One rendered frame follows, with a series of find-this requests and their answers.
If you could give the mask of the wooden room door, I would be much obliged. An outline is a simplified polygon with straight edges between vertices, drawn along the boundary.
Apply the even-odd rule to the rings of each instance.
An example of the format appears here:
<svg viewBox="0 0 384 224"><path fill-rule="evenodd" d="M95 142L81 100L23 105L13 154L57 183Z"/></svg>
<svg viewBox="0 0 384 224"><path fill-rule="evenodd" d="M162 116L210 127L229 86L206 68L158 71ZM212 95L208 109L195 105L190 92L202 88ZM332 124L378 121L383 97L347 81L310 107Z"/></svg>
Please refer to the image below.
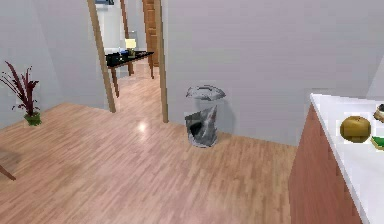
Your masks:
<svg viewBox="0 0 384 224"><path fill-rule="evenodd" d="M156 67L158 67L159 62L158 62L154 0L142 0L142 3L143 3L147 50L150 52L153 52L153 56L152 56L153 63Z"/></svg>

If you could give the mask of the grey metal trash bin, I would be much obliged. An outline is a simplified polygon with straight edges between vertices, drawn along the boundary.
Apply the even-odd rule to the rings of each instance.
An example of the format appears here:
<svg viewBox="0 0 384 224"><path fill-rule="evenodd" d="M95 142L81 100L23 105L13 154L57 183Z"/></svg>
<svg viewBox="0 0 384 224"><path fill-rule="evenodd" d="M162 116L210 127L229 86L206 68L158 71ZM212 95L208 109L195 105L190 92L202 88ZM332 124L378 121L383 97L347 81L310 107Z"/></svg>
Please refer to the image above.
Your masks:
<svg viewBox="0 0 384 224"><path fill-rule="evenodd" d="M213 102L226 96L223 90L211 85L190 87L186 97ZM185 117L189 142L196 147L208 148L217 142L217 105Z"/></svg>

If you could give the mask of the small dark object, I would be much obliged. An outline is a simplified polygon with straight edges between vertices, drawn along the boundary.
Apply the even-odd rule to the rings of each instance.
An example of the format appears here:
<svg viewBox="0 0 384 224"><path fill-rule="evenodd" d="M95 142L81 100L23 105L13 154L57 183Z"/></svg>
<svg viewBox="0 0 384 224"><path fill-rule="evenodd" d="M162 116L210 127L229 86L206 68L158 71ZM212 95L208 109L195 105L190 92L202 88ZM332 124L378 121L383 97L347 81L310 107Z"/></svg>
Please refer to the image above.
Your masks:
<svg viewBox="0 0 384 224"><path fill-rule="evenodd" d="M381 121L382 123L384 123L384 104L380 104L375 113L373 114L374 118L376 120L379 120Z"/></svg>

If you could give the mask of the wooden counter with white top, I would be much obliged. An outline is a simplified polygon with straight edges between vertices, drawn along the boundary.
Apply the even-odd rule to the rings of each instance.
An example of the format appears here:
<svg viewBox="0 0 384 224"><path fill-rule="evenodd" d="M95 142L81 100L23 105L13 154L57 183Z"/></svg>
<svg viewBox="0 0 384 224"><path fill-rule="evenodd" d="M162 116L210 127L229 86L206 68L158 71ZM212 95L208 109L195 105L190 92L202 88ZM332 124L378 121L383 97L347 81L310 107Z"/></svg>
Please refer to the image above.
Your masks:
<svg viewBox="0 0 384 224"><path fill-rule="evenodd" d="M384 150L340 135L349 116L371 124L379 101L310 95L310 106L289 177L291 224L384 224Z"/></svg>

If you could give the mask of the black table with wooden legs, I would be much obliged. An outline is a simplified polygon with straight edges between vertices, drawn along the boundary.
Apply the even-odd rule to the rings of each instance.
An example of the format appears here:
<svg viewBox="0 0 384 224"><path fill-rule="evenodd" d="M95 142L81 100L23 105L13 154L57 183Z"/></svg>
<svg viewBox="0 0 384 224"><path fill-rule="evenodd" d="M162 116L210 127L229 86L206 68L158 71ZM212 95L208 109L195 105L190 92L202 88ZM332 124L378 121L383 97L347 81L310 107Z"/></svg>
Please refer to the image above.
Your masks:
<svg viewBox="0 0 384 224"><path fill-rule="evenodd" d="M154 78L154 74L152 73L154 67L153 52L133 51L132 53L130 53L128 50L126 50L123 53L117 52L106 55L106 63L108 69L111 71L116 97L119 97L119 86L117 82L116 69L122 66L127 66L128 73L130 75L130 73L133 71L132 63L138 60L142 60L144 58L148 59L148 64L151 71L150 75L151 78Z"/></svg>

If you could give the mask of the yellow shade table lamp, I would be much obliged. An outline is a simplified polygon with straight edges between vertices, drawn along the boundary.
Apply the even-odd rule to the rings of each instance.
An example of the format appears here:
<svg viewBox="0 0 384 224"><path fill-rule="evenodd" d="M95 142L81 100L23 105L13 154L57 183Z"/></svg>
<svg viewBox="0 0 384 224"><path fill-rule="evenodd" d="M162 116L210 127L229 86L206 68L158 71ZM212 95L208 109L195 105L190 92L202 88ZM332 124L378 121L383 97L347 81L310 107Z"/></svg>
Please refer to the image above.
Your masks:
<svg viewBox="0 0 384 224"><path fill-rule="evenodd" d="M131 57L135 56L135 48L136 48L136 40L135 39L126 39L125 40L125 46L127 51L129 52L129 55Z"/></svg>

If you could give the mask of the green sponge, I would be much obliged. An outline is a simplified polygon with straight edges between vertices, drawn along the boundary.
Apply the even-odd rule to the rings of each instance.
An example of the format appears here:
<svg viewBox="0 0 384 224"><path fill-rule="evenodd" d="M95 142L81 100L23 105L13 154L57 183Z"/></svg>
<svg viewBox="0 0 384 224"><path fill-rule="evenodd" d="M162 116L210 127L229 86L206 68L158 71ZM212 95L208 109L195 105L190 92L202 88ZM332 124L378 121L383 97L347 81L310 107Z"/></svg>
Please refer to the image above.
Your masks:
<svg viewBox="0 0 384 224"><path fill-rule="evenodd" d="M372 136L371 142L375 146L376 149L384 150L384 138L383 137Z"/></svg>

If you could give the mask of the red leafed house plant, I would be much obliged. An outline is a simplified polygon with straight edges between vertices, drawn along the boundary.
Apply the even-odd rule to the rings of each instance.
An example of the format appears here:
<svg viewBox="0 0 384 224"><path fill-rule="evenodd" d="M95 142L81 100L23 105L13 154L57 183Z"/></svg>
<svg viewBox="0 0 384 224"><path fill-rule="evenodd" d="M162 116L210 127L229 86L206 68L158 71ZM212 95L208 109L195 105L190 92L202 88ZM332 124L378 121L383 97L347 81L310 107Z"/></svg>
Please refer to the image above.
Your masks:
<svg viewBox="0 0 384 224"><path fill-rule="evenodd" d="M24 119L29 126L41 125L40 108L35 106L37 100L33 97L33 91L39 82L30 79L32 67L28 67L25 73L18 74L10 62L6 61L5 64L10 69L10 74L3 72L0 82L6 85L20 100L20 103L14 105L12 109L23 109L25 111Z"/></svg>

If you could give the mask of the round brown potato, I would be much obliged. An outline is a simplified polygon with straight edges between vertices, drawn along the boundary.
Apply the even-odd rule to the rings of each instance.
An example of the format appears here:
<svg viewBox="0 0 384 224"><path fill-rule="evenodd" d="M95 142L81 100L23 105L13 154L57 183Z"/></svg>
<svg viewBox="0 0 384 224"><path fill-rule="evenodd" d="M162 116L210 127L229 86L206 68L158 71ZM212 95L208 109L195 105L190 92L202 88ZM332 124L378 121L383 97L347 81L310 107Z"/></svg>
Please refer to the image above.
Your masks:
<svg viewBox="0 0 384 224"><path fill-rule="evenodd" d="M353 143L363 143L371 135L370 122L361 116L349 116L340 125L341 136Z"/></svg>

